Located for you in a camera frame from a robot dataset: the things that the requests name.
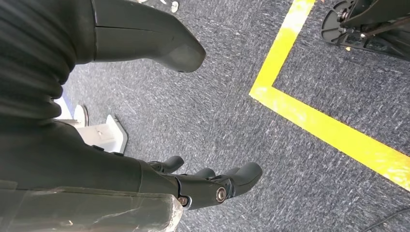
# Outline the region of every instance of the bolt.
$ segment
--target bolt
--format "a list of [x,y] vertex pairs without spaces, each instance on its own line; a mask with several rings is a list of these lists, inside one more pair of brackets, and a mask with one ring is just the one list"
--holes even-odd
[[338,13],[337,13],[337,22],[343,22],[347,17],[347,9],[341,9]]
[[226,199],[226,190],[224,187],[220,187],[217,190],[217,202],[222,203]]
[[186,197],[179,197],[178,201],[179,201],[179,203],[181,203],[182,206],[187,206],[188,205],[188,198],[186,198]]

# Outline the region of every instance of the transparent plastic cover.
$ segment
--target transparent plastic cover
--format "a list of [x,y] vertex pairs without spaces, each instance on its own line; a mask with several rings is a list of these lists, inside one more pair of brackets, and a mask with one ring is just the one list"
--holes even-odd
[[16,186],[0,181],[0,232],[174,232],[183,213],[167,194]]

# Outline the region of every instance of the wire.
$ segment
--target wire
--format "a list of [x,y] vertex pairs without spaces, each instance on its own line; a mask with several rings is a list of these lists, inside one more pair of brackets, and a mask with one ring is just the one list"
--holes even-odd
[[366,229],[364,229],[364,230],[362,230],[362,231],[360,231],[360,232],[367,232],[367,231],[369,231],[369,230],[375,228],[376,226],[378,226],[378,225],[384,223],[385,221],[387,221],[387,220],[389,220],[389,219],[391,219],[391,218],[394,218],[394,217],[396,217],[396,216],[399,215],[399,214],[406,213],[406,212],[408,212],[408,211],[410,211],[410,208],[406,208],[406,209],[399,210],[399,211],[395,212],[394,214],[388,216],[386,219],[384,219],[384,220],[382,220],[382,221],[379,221],[379,222],[376,222],[376,223],[374,223],[373,225],[367,227]]

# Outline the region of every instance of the white stand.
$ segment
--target white stand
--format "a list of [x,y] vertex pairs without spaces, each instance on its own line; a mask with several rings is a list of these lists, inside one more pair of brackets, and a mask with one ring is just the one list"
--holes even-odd
[[105,124],[77,128],[84,142],[104,148],[106,152],[124,153],[128,136],[118,120],[109,115]]

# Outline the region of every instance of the yellow floor tape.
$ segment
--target yellow floor tape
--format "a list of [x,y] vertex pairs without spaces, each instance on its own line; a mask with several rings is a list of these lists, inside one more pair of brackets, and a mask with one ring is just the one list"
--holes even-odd
[[410,157],[272,87],[315,0],[294,0],[249,93],[254,99],[410,191]]

